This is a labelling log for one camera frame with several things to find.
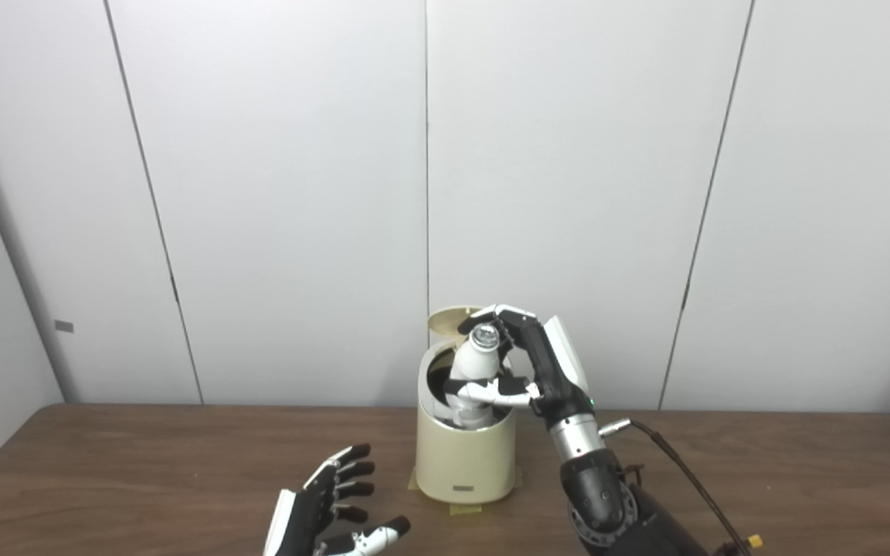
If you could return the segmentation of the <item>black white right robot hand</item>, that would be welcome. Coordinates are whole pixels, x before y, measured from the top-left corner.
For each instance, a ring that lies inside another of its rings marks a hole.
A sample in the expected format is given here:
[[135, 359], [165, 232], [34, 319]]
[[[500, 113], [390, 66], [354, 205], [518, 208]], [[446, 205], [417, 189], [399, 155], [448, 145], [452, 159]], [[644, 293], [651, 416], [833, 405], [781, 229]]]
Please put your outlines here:
[[586, 388], [578, 384], [579, 366], [569, 355], [571, 344], [555, 330], [552, 317], [541, 324], [536, 314], [509, 305], [490, 305], [470, 314], [458, 331], [471, 335], [477, 325], [486, 324], [499, 332], [499, 351], [519, 348], [528, 355], [534, 375], [477, 379], [448, 379], [445, 393], [463, 402], [498, 407], [532, 409], [544, 419], [548, 429], [567, 419], [596, 415]]

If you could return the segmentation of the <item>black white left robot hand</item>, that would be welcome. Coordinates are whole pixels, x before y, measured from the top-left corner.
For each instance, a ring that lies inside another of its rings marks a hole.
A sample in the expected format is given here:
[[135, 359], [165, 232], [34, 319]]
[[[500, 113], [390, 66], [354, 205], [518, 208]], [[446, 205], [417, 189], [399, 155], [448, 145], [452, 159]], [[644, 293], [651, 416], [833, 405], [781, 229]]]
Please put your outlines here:
[[283, 489], [270, 520], [264, 555], [378, 555], [406, 536], [411, 522], [399, 515], [378, 527], [322, 538], [333, 522], [366, 524], [369, 514], [347, 497], [373, 495], [374, 483], [359, 477], [375, 471], [372, 447], [356, 444], [324, 459], [299, 490]]

